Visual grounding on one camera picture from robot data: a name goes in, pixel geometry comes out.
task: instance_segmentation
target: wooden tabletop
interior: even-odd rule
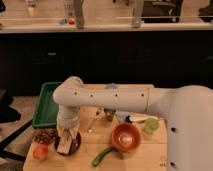
[[[82,143],[76,153],[62,156],[51,144],[48,158],[37,161],[32,156],[37,144],[32,142],[24,163],[24,171],[166,171],[167,135],[164,120],[160,120],[160,127],[153,135],[147,135],[142,131],[143,123],[135,124],[142,138],[139,148],[135,152],[123,154],[123,158],[118,152],[111,152],[97,167],[92,167],[91,162],[96,155],[110,146],[111,131],[119,123],[115,117],[113,121],[107,121],[104,113],[101,113],[92,127],[92,132],[88,133],[87,130],[96,111],[95,107],[80,109],[79,132]]]

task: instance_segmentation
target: chair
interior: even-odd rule
[[[144,1],[142,20],[145,23],[179,22],[183,0]]]
[[[14,122],[20,120],[21,114],[9,105],[13,102],[13,97],[8,94],[6,89],[0,89],[0,123]],[[5,150],[13,140],[24,132],[32,124],[32,119],[24,123],[19,129],[0,141],[0,157],[10,158],[24,162],[26,157]]]
[[[3,12],[6,10],[6,6],[4,5],[4,2],[0,0],[0,12]]]
[[[129,0],[126,0],[126,5],[128,6],[129,5]]]
[[[213,19],[213,0],[209,2],[209,5],[199,9],[199,17],[204,22],[211,22]]]

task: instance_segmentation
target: green vegetable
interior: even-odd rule
[[[145,120],[145,126],[143,131],[147,134],[153,134],[159,128],[159,122],[157,119],[148,118]]]
[[[95,159],[92,161],[92,166],[96,167],[98,166],[98,164],[102,161],[103,157],[111,152],[111,151],[118,151],[118,149],[116,149],[115,147],[113,146],[110,146],[110,147],[107,147],[105,148],[103,151],[101,151],[96,157]]]

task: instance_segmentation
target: green cucumber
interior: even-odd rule
[[[118,151],[118,149],[116,149],[115,147],[113,146],[110,146],[110,147],[107,147],[105,148],[103,151],[101,151],[96,157],[95,159],[92,161],[92,166],[93,167],[96,167],[99,165],[99,163],[102,161],[103,157],[111,152],[111,151]]]

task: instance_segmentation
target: food item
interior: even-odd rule
[[[69,18],[69,19],[68,19],[68,23],[69,23],[70,25],[75,24],[75,19],[74,19],[74,18]]]
[[[105,113],[106,119],[108,121],[113,120],[115,112],[116,112],[116,110],[113,110],[113,109],[104,109],[104,113]]]
[[[56,129],[43,129],[39,130],[36,133],[34,141],[39,144],[49,145],[55,140],[56,136],[57,136]]]
[[[159,128],[159,122],[155,118],[148,118],[145,120],[143,131],[147,134],[153,134]]]
[[[101,151],[96,157],[95,159],[92,161],[92,166],[96,167],[99,165],[99,163],[102,161],[102,159],[104,158],[104,156],[111,152],[111,151],[118,151],[115,147],[110,146],[105,148],[103,151]]]
[[[33,157],[36,160],[45,160],[48,156],[48,146],[44,144],[38,144],[33,150]]]

